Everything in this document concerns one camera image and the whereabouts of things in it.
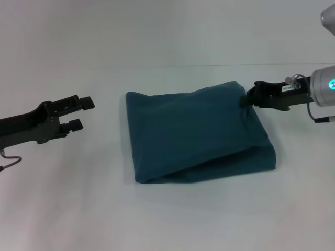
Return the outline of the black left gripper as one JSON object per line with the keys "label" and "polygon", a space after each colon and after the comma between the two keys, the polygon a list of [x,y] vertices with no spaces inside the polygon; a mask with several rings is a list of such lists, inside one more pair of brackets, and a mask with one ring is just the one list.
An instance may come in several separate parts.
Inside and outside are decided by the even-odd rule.
{"label": "black left gripper", "polygon": [[1,119],[1,149],[35,141],[44,144],[83,129],[80,119],[60,123],[59,117],[95,108],[91,97],[74,95],[55,102],[41,103],[35,110]]}

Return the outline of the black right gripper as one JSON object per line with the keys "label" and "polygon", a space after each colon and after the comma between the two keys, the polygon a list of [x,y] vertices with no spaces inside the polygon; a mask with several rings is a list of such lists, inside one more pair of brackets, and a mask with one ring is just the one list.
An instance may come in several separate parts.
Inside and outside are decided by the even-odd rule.
{"label": "black right gripper", "polygon": [[281,83],[256,81],[254,86],[240,98],[240,107],[256,106],[289,111],[290,106],[314,102],[308,93],[309,80],[298,79],[299,89]]}

